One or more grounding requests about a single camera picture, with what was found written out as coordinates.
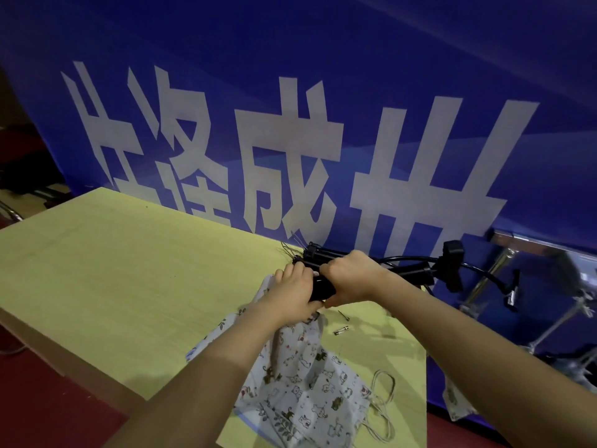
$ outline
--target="white chinese character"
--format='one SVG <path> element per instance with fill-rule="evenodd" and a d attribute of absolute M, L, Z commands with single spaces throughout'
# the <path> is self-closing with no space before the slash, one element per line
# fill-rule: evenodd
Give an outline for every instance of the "white chinese character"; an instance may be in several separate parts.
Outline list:
<path fill-rule="evenodd" d="M 87 112 L 77 84 L 63 72 L 61 74 L 71 93 L 71 97 L 75 102 L 75 107 L 79 112 L 87 137 L 91 143 L 91 149 L 93 150 L 93 154 L 99 162 L 101 169 L 106 173 L 110 182 L 116 185 L 122 193 L 144 199 L 145 201 L 150 201 L 151 203 L 160 204 L 160 198 L 155 189 L 143 186 L 137 182 L 137 179 L 132 172 L 131 165 L 128 163 L 127 156 L 124 154 L 126 151 L 143 155 L 143 150 L 141 149 L 141 145 L 139 144 L 139 140 L 137 139 L 132 124 L 130 124 L 130 122 L 117 121 L 108 118 L 106 109 L 101 103 L 100 96 L 91 81 L 91 77 L 87 72 L 85 64 L 80 61 L 75 61 L 74 64 L 79 73 L 79 77 L 81 77 L 83 86 L 85 86 L 87 93 L 89 93 L 91 103 L 97 112 L 97 116 L 93 116 Z M 118 160 L 123 166 L 124 173 L 128 180 L 112 177 L 110 170 L 108 169 L 108 164 L 106 163 L 106 158 L 101 151 L 102 146 L 111 147 L 116 151 L 116 156 L 118 156 Z"/>
<path fill-rule="evenodd" d="M 330 234 L 336 205 L 324 193 L 321 215 L 317 222 L 310 214 L 323 192 L 328 174 L 321 159 L 339 161 L 343 124 L 329 122 L 325 107 L 323 82 L 306 93 L 309 119 L 299 118 L 297 80 L 280 77 L 282 114 L 235 110 L 238 140 L 241 146 L 245 178 L 245 221 L 255 232 L 257 191 L 268 193 L 269 209 L 261 208 L 263 224 L 277 229 L 280 222 L 288 237 L 300 230 L 306 240 L 324 243 Z M 285 152 L 293 206 L 282 218 L 282 180 L 278 170 L 255 165 L 253 148 Z M 304 184 L 301 156 L 316 157 L 317 162 Z"/>
<path fill-rule="evenodd" d="M 379 214 L 396 218 L 386 255 L 403 253 L 415 222 L 442 227 L 432 255 L 446 240 L 482 236 L 506 203 L 487 196 L 538 103 L 506 101 L 461 192 L 431 185 L 462 99 L 436 97 L 408 181 L 390 179 L 406 110 L 384 107 L 369 174 L 354 174 L 350 206 L 362 210 L 354 248 L 369 252 Z"/>
<path fill-rule="evenodd" d="M 172 149 L 174 149 L 174 139 L 176 138 L 184 150 L 179 156 L 170 159 L 171 165 L 162 162 L 155 163 L 164 187 L 172 191 L 176 208 L 179 211 L 186 212 L 173 167 L 178 179 L 189 177 L 199 170 L 225 190 L 228 190 L 228 169 L 205 155 L 211 131 L 210 114 L 205 101 L 205 93 L 171 88 L 168 72 L 157 66 L 155 66 L 155 75 L 160 99 L 160 121 L 154 114 L 130 68 L 128 70 L 128 88 L 153 136 L 158 137 L 161 122 L 160 130 Z M 177 121 L 178 119 L 197 123 L 192 138 L 189 138 L 183 131 Z M 193 215 L 230 226 L 228 218 L 214 214 L 214 209 L 230 212 L 228 195 L 208 189 L 207 180 L 204 177 L 198 176 L 197 184 L 197 186 L 182 184 L 183 194 L 187 201 L 201 204 L 205 208 L 205 211 L 191 209 Z"/>

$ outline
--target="person's right arm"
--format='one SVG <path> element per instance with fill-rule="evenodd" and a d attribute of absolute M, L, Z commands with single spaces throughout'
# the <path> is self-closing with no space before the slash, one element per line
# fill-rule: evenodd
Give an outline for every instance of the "person's right arm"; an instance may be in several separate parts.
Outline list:
<path fill-rule="evenodd" d="M 326 308 L 375 301 L 419 340 L 475 409 L 516 448 L 597 446 L 597 396 L 361 251 L 320 272 Z"/>

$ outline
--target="forearm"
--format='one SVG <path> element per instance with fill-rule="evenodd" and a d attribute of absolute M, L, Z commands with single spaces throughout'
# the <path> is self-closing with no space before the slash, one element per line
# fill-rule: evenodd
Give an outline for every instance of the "forearm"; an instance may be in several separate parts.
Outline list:
<path fill-rule="evenodd" d="M 376 300 L 514 446 L 595 446 L 597 397 L 590 392 L 392 273 L 380 280 Z"/>
<path fill-rule="evenodd" d="M 276 323 L 250 307 L 151 398 L 106 447 L 212 447 Z"/>

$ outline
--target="blue backdrop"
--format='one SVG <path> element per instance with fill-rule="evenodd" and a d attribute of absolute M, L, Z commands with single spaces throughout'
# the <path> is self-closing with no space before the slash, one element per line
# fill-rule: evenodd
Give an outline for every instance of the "blue backdrop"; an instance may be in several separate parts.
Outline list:
<path fill-rule="evenodd" d="M 2 65 L 76 194 L 376 255 L 461 236 L 486 266 L 491 226 L 597 252 L 597 0 L 0 7 Z M 571 301 L 549 261 L 513 266 L 521 312 L 490 290 L 481 321 L 526 343 Z M 577 318 L 543 347 L 587 341 L 595 325 Z"/>

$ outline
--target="wooden tabletop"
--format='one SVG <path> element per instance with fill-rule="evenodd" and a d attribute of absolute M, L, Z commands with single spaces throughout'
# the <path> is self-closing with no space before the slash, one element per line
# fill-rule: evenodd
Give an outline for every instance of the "wooden tabletop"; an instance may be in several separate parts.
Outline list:
<path fill-rule="evenodd" d="M 0 231 L 0 324 L 59 372 L 130 414 L 184 367 L 184 354 L 283 268 L 280 243 L 97 189 Z M 425 352 L 372 303 L 325 310 L 322 344 L 370 383 L 397 389 L 390 446 L 426 447 Z M 349 325 L 339 336 L 332 331 Z M 375 392 L 384 396 L 381 380 Z M 381 421 L 370 417 L 383 428 Z M 224 448 L 268 446 L 231 416 Z M 355 446 L 376 446 L 360 430 Z"/>

